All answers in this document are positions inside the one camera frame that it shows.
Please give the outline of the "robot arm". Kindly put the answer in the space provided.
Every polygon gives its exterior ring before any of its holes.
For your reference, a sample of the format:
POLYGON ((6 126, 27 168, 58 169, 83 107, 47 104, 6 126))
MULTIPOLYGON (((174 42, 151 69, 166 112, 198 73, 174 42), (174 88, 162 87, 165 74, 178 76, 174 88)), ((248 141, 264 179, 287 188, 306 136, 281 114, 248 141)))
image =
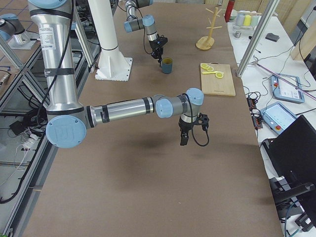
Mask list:
MULTIPOLYGON (((74 0, 28 0, 31 20, 39 28, 50 104, 46 109, 46 136, 59 148, 79 145, 87 129, 99 123, 155 113, 160 118, 180 115, 180 145, 187 145, 189 132, 199 146, 209 143, 207 115, 200 113, 204 94, 190 88, 176 97, 155 95, 100 106, 84 107, 78 101, 70 32, 75 16, 74 0), (193 127, 201 125, 207 142, 202 145, 194 137, 193 127)), ((89 0, 91 15, 98 34, 101 55, 96 79, 127 81, 132 58, 119 50, 110 3, 89 0)))
POLYGON ((152 0, 127 0, 125 2, 126 21, 124 28, 127 33, 138 30, 144 30, 144 35, 147 36, 152 52, 150 54, 156 59, 161 66, 163 47, 168 42, 168 38, 164 35, 159 35, 157 32, 155 19, 152 15, 145 16, 140 12, 140 8, 152 5, 152 0))

